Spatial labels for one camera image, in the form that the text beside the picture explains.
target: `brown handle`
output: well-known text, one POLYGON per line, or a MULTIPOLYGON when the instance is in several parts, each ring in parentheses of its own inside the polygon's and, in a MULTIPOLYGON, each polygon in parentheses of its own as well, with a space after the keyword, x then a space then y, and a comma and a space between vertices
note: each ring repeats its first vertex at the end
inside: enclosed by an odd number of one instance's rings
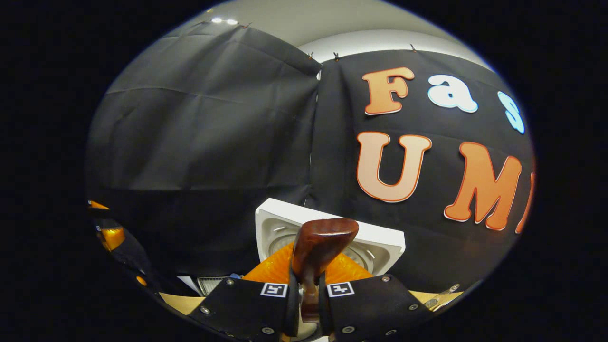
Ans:
POLYGON ((302 284, 302 321, 319 321, 319 276, 327 265, 354 240, 359 231, 357 221, 331 218, 309 221, 302 225, 295 238, 291 269, 302 284))

